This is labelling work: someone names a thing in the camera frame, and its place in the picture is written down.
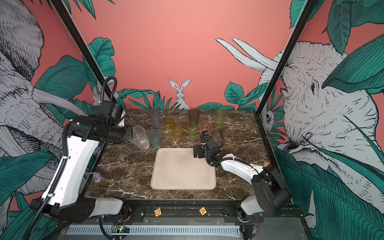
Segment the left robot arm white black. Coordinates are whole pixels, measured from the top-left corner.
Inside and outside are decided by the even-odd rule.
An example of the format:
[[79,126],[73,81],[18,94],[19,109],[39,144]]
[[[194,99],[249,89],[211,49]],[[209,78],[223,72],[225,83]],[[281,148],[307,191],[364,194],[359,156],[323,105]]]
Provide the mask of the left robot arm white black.
[[112,216],[114,222],[124,222],[131,216],[129,207],[116,198],[88,198],[79,190],[89,161],[100,143],[123,143],[132,139],[131,125],[120,126],[124,109],[119,104],[102,100],[93,117],[76,115],[62,132],[63,156],[56,173],[43,196],[32,200],[36,210],[24,239],[28,240],[43,214],[58,220],[82,223],[92,217]]

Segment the clear plastic glass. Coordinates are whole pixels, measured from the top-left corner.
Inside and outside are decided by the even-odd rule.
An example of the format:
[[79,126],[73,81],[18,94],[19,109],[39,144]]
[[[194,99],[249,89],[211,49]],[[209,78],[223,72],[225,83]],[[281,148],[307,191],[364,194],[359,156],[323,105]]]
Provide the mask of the clear plastic glass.
[[141,150],[146,150],[150,147],[146,130],[140,126],[133,127],[133,137],[129,141]]

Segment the beige square tray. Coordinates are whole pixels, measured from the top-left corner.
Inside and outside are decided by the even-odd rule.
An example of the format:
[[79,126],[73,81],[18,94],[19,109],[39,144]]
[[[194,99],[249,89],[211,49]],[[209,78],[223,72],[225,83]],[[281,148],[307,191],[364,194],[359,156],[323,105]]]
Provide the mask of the beige square tray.
[[151,188],[154,190],[203,190],[216,188],[216,170],[204,158],[195,158],[192,148],[157,150]]

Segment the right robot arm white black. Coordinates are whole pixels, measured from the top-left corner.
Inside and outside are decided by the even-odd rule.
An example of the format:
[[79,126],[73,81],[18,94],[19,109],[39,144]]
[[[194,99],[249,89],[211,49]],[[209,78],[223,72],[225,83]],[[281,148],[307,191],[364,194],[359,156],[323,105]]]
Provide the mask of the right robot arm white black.
[[236,210],[237,219],[247,223],[251,218],[276,217],[291,199],[291,190],[276,167],[257,166],[222,149],[224,134],[218,130],[222,142],[218,146],[208,131],[200,133],[201,145],[193,147],[194,158],[205,159],[210,167],[232,173],[252,185],[254,195],[242,200]]

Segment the blue grey plastic glass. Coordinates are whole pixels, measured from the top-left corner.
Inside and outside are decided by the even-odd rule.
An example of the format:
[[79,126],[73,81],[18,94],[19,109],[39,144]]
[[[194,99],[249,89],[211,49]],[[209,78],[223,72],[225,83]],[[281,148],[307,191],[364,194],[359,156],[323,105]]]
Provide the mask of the blue grey plastic glass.
[[162,126],[161,113],[158,109],[150,109],[148,116],[155,129],[158,129]]

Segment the amber plastic glass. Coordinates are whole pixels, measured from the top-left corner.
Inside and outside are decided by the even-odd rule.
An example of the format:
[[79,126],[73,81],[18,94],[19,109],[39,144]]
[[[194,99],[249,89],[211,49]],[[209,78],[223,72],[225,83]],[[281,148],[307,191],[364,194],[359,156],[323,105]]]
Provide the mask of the amber plastic glass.
[[174,127],[174,119],[171,117],[163,117],[162,125],[166,131],[171,131]]

